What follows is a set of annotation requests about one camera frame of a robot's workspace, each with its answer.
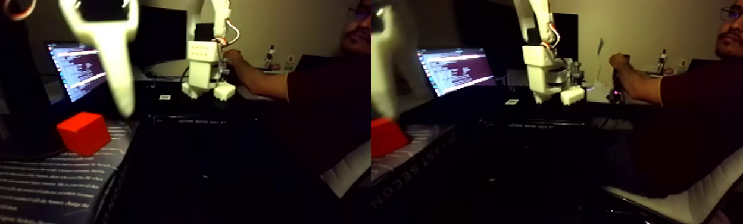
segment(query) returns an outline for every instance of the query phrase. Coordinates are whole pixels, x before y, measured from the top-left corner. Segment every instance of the white wall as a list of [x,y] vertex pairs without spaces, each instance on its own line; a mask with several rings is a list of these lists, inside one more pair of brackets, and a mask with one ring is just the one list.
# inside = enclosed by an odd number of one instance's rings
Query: white wall
[[[722,24],[721,7],[733,0],[553,0],[553,12],[578,14],[579,58],[589,82],[611,84],[613,68],[608,59],[615,53],[630,54],[640,70],[654,70],[663,49],[667,67],[677,70],[691,58],[718,59],[716,35]],[[600,38],[604,40],[597,56]]]
[[[302,54],[336,56],[341,49],[339,40],[348,21],[346,12],[358,4],[356,0],[243,0],[233,1],[230,21],[239,30],[241,38],[228,49],[238,49],[251,65],[264,65],[269,47],[276,54],[272,63],[285,66],[285,60],[294,55],[299,62]],[[206,1],[202,21],[213,23],[213,7]],[[234,31],[227,29],[227,38]],[[187,61],[170,61],[152,70],[161,75],[178,76],[188,66]]]
[[[204,2],[200,23],[212,23],[213,7],[210,1]],[[281,66],[288,55],[294,55],[297,60],[302,54],[335,56],[348,20],[346,9],[357,3],[358,0],[233,0],[230,21],[241,30],[241,38],[229,48],[239,49],[254,66],[264,64],[271,45],[277,49],[273,62]],[[74,40],[57,0],[38,1],[27,25],[36,66],[42,73],[53,74],[43,41]],[[228,29],[227,37],[232,35],[233,31]],[[177,76],[187,65],[184,61],[172,61],[157,65],[154,70],[161,75]]]

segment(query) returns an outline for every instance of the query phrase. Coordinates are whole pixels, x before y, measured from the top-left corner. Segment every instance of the monitor screen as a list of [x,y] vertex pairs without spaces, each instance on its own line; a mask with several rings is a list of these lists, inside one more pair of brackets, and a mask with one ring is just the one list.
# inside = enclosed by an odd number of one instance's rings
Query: monitor screen
[[416,54],[438,96],[466,86],[497,84],[482,48],[420,49]]
[[46,48],[72,102],[105,82],[105,70],[99,61],[99,51],[94,47],[79,43],[53,43],[47,44]]

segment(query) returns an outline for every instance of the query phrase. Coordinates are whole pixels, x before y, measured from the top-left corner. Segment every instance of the wall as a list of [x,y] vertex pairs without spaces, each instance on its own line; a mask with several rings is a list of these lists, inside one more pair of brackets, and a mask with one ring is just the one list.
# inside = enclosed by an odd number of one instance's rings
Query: wall
[[419,47],[462,46],[453,0],[407,0],[418,26]]
[[[722,24],[721,7],[733,0],[555,0],[553,12],[579,15],[579,56],[586,80],[611,84],[615,53],[630,54],[640,70],[654,70],[666,49],[667,66],[677,70],[681,60],[718,59],[716,35]],[[604,40],[597,55],[600,38]]]
[[[213,7],[210,1],[204,2],[200,23],[212,23]],[[297,60],[302,54],[335,56],[348,20],[346,9],[357,3],[358,0],[235,0],[230,21],[241,30],[241,38],[229,49],[239,49],[254,66],[264,64],[271,45],[277,49],[274,63],[280,65],[285,65],[288,55],[294,55]],[[39,72],[54,74],[43,41],[74,40],[57,0],[38,1],[27,25]],[[227,37],[232,35],[234,31],[228,28]],[[157,65],[155,72],[177,76],[187,65],[185,61],[172,61]]]

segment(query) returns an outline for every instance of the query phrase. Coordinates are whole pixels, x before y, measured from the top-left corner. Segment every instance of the maroon shirt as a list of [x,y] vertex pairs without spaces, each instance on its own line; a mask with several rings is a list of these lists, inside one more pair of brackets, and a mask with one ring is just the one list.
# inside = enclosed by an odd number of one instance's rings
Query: maroon shirt
[[371,76],[371,57],[288,74],[289,104],[271,115],[286,156],[320,175],[368,141]]
[[648,194],[677,194],[743,147],[743,61],[664,77],[660,98],[627,143]]

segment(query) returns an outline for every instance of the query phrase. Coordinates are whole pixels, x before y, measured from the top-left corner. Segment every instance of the computer monitor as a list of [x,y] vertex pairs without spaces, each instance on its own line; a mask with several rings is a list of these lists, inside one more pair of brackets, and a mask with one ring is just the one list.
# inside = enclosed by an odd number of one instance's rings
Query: computer monitor
[[48,43],[46,48],[72,102],[105,82],[105,70],[99,61],[99,51],[94,47],[80,43]]
[[[130,63],[145,69],[158,63],[165,63],[165,61],[185,59],[188,49],[187,14],[186,10],[141,5],[136,39],[129,44]],[[213,30],[207,33],[210,33],[210,37],[213,38]]]
[[438,96],[466,86],[497,84],[482,48],[419,49],[416,54]]

